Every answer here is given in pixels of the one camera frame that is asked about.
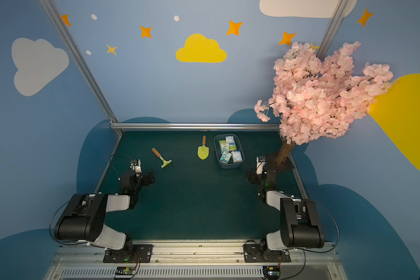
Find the yellow shape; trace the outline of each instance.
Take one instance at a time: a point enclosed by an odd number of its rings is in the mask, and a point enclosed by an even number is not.
[[[280,41],[279,45],[281,44],[286,44],[286,45],[291,45],[291,39],[292,37],[294,37],[296,33],[294,34],[288,34],[286,32],[283,32],[283,39]]]
[[[358,23],[362,23],[362,26],[365,26],[365,23],[371,17],[374,13],[368,13],[367,9],[365,9],[364,14],[362,14],[362,17],[358,20]]]
[[[370,115],[420,170],[420,74],[399,78],[387,94],[376,99]]]
[[[223,62],[226,57],[227,53],[219,48],[218,42],[201,34],[188,37],[184,48],[176,52],[177,60],[182,62]]]
[[[240,35],[240,27],[243,24],[242,22],[234,23],[233,21],[229,21],[230,27],[229,31],[227,31],[226,35],[235,34],[236,36]]]
[[[109,49],[107,50],[107,52],[108,52],[108,53],[113,53],[114,55],[117,55],[117,54],[115,53],[115,49],[116,49],[117,47],[115,47],[115,48],[111,48],[111,47],[109,47],[109,45],[108,45],[108,44],[106,44],[106,46],[109,48]]]
[[[66,24],[66,25],[68,25],[68,26],[72,26],[71,24],[70,24],[70,22],[68,21],[68,15],[63,15],[63,16],[61,16],[62,17],[62,20],[64,21],[64,23]]]
[[[151,37],[151,27],[145,28],[143,26],[140,25],[141,28],[141,37]]]
[[[311,42],[311,48],[312,48],[313,50],[316,50],[317,48],[319,48],[319,46],[315,47],[315,46],[313,45],[313,42]]]

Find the pink flower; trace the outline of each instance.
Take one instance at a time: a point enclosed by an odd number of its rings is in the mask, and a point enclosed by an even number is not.
[[[281,118],[280,135],[297,145],[320,137],[343,136],[355,119],[363,118],[376,101],[374,96],[390,88],[389,65],[365,64],[364,76],[352,76],[351,54],[359,42],[345,43],[322,62],[310,44],[294,42],[275,62],[275,88],[268,104],[254,107],[258,118],[268,121],[264,112],[273,109]]]
[[[268,116],[263,115],[263,114],[259,114],[259,113],[257,114],[257,117],[264,122],[267,122],[268,120],[270,120],[270,118]]]
[[[259,100],[257,102],[257,105],[255,105],[255,107],[253,108],[257,114],[264,111],[263,107],[261,107],[261,105],[260,105],[261,103],[262,103],[262,101]]]

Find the metal vent grille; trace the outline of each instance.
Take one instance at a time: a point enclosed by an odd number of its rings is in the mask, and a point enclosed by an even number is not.
[[[257,266],[170,266],[141,267],[134,277],[262,277],[263,272]]]
[[[61,278],[112,278],[115,274],[113,267],[104,268],[96,266],[65,267],[62,270]]]

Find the white cloud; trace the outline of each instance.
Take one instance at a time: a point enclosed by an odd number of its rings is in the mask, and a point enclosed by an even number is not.
[[[271,17],[331,18],[339,0],[260,0],[260,11]],[[344,17],[355,7],[349,0]]]
[[[24,96],[38,93],[68,66],[67,53],[44,39],[18,38],[12,43],[11,54],[18,69],[14,85]]]

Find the mounting plate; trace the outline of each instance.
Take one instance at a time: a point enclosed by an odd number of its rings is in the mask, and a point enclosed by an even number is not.
[[[280,256],[282,263],[290,263],[291,257],[289,251],[266,251],[261,255],[260,245],[258,244],[244,244],[243,245],[244,261],[246,263],[278,263]]]
[[[104,254],[104,259],[102,260],[103,263],[136,263],[138,255],[140,254],[140,263],[149,263],[151,261],[151,254],[152,254],[153,246],[152,244],[134,244],[133,252],[135,253],[135,257],[130,261],[125,261],[128,256],[132,256],[126,250],[107,250]]]

